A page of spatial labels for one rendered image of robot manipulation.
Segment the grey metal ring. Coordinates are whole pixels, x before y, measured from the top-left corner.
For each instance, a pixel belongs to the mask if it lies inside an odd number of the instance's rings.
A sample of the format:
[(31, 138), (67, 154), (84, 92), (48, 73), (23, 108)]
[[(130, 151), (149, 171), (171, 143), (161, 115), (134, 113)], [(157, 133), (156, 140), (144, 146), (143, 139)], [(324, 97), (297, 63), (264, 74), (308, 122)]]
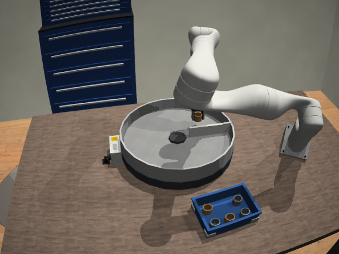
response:
[[(243, 213), (247, 213), (247, 214), (243, 214)], [(250, 213), (250, 210), (248, 208), (242, 208), (240, 211), (239, 217), (242, 218), (242, 217), (248, 216), (249, 213)]]
[[(240, 204), (241, 204), (241, 202), (242, 202), (242, 196), (241, 195), (235, 195), (234, 197), (233, 197), (233, 200), (232, 200), (232, 204), (234, 205), (234, 206), (239, 206)], [(238, 200), (238, 201), (236, 201), (236, 200)]]
[[(212, 223), (216, 223), (217, 225), (213, 225)], [(218, 226), (218, 225), (220, 225), (220, 220), (219, 220), (218, 218), (213, 218), (213, 219), (211, 219), (210, 224), (209, 224), (209, 227), (210, 227), (210, 228), (216, 227), (216, 226)]]

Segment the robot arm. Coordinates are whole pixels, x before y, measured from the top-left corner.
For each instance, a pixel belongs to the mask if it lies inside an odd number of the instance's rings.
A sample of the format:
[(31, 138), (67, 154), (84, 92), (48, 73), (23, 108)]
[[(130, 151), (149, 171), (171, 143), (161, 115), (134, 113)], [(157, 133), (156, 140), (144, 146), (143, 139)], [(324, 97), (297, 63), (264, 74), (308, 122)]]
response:
[(301, 152), (323, 128), (319, 101), (292, 95), (260, 84), (231, 91), (216, 91), (219, 72), (214, 49), (220, 35), (216, 29), (192, 27), (188, 32), (190, 59), (183, 67), (173, 97), (184, 107), (214, 112), (228, 112), (254, 118), (274, 120), (290, 109), (298, 112), (288, 138), (288, 147)]

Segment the blue crate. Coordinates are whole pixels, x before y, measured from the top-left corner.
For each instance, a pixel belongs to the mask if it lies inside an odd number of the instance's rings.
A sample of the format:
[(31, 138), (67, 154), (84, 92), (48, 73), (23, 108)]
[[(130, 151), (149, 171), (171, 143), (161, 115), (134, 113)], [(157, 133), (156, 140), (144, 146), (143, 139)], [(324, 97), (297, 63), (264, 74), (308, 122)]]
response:
[[(243, 198), (239, 206), (234, 206), (232, 204), (232, 200), (235, 195), (241, 195)], [(191, 200), (193, 202), (191, 203), (191, 208), (203, 229), (206, 239), (246, 224), (254, 223), (259, 220), (259, 214), (262, 214), (261, 209), (244, 183), (192, 197)], [(212, 213), (210, 215), (203, 215), (202, 213), (203, 205), (205, 204), (211, 204), (213, 206)], [(240, 218), (239, 214), (242, 208), (248, 208), (250, 213), (248, 216)], [(224, 219), (228, 213), (235, 214), (235, 219), (234, 221), (225, 223)], [(220, 219), (220, 225), (210, 228), (209, 224), (213, 218)]]

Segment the bronze bushing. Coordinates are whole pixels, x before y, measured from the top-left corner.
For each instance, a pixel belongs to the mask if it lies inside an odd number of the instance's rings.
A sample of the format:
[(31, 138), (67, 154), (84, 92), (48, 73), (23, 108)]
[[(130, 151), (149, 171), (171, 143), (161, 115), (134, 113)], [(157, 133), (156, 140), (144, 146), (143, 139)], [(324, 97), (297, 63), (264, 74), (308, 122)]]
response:
[(202, 121), (202, 113), (195, 112), (195, 122), (201, 122)]
[[(209, 210), (205, 210), (209, 209)], [(205, 204), (203, 205), (202, 213), (203, 215), (210, 215), (212, 213), (213, 206), (211, 204)]]
[[(232, 220), (228, 220), (228, 218), (231, 218)], [(231, 222), (231, 221), (234, 221), (234, 219), (235, 219), (235, 215), (234, 215), (233, 213), (228, 213), (228, 214), (226, 214), (226, 216), (225, 216), (224, 222), (225, 222), (225, 223), (229, 223), (229, 222)]]

